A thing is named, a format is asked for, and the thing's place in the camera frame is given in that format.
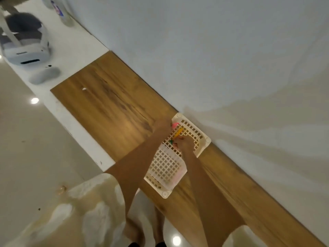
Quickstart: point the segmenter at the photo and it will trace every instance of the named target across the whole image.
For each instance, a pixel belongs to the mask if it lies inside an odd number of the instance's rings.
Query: wooden board
[[[52,93],[114,161],[142,143],[157,118],[177,113],[113,52],[60,83]],[[199,159],[268,246],[324,246],[214,144]],[[160,197],[145,181],[141,189],[192,246],[207,246],[188,175],[168,199]]]

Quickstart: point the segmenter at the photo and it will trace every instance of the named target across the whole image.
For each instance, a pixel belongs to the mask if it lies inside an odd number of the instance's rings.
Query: plastic bottle
[[[51,4],[50,0],[42,0],[43,4],[48,8],[48,9],[53,9],[53,5]]]
[[[61,0],[50,0],[53,5],[56,13],[60,16],[60,20],[68,27],[72,27],[74,25],[73,19],[69,15],[65,6],[61,2]]]

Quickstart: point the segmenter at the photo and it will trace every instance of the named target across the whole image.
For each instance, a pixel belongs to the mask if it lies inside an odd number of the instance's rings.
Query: plastic tray
[[[172,122],[179,122],[180,124],[162,142],[144,178],[163,198],[167,198],[171,194],[174,187],[187,172],[185,163],[181,158],[182,153],[174,149],[170,143],[177,131],[183,128],[184,130],[180,135],[189,135],[194,138],[194,154],[197,157],[211,143],[211,139],[181,113],[177,113],[172,118]]]

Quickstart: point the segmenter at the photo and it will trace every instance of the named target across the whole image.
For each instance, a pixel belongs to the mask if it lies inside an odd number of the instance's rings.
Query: bottle label
[[[56,3],[54,3],[54,1],[51,1],[51,4],[54,6],[54,9],[56,10],[56,13],[59,15],[59,16],[64,16],[62,11],[60,10],[60,8],[56,5]]]

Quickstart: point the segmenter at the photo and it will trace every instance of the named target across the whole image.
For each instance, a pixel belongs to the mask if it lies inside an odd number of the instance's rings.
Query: white table
[[[32,13],[46,26],[49,32],[52,57],[50,61],[34,67],[8,64],[93,161],[103,171],[108,169],[114,164],[113,159],[50,92],[53,87],[105,54],[108,49],[78,23],[75,22],[72,28],[63,25],[55,11],[46,8],[41,0],[29,0],[16,6],[16,8],[20,12]],[[47,65],[59,67],[62,74],[58,78],[48,80],[40,85],[33,85],[28,82],[32,72]]]

